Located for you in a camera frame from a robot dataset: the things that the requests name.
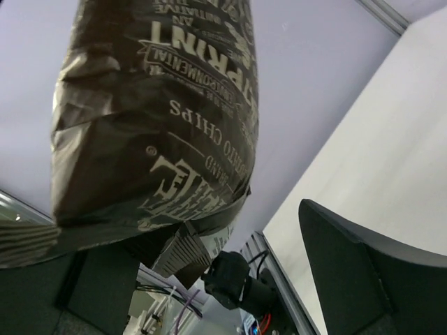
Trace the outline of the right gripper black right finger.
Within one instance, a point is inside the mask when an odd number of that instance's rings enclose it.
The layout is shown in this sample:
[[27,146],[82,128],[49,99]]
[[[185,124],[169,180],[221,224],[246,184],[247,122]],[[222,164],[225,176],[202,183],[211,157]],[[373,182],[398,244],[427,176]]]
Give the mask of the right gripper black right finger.
[[298,218],[329,334],[446,333],[446,256],[312,200],[300,203]]

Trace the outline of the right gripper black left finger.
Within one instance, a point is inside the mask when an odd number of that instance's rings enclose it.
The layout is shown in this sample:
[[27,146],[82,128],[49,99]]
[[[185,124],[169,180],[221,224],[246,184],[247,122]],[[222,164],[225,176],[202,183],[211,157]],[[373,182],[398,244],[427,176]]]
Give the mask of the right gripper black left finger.
[[51,256],[57,235],[1,224],[1,333],[122,334],[139,262],[116,244]]

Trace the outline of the brown Kettle sea salt bag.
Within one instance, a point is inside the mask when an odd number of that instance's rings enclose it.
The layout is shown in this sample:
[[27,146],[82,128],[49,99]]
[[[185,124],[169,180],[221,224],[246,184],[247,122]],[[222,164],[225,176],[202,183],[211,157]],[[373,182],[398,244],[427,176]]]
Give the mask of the brown Kettle sea salt bag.
[[81,1],[52,114],[67,247],[128,239],[191,287],[250,193],[258,127],[248,1]]

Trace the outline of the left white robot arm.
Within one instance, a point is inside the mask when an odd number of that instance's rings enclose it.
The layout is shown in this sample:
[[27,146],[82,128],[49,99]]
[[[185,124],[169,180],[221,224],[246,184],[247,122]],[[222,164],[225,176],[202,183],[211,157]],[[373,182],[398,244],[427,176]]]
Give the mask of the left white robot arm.
[[250,276],[249,263],[236,252],[221,252],[201,276],[205,292],[228,310],[237,308],[259,318],[278,299],[275,289]]

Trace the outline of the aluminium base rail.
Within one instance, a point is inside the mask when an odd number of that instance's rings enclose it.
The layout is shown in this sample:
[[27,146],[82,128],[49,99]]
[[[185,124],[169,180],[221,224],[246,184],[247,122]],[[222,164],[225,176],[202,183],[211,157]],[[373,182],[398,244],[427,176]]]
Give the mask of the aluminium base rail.
[[260,319],[261,333],[320,334],[264,235],[253,233],[240,252],[249,262],[250,274],[270,284],[278,295],[270,312]]

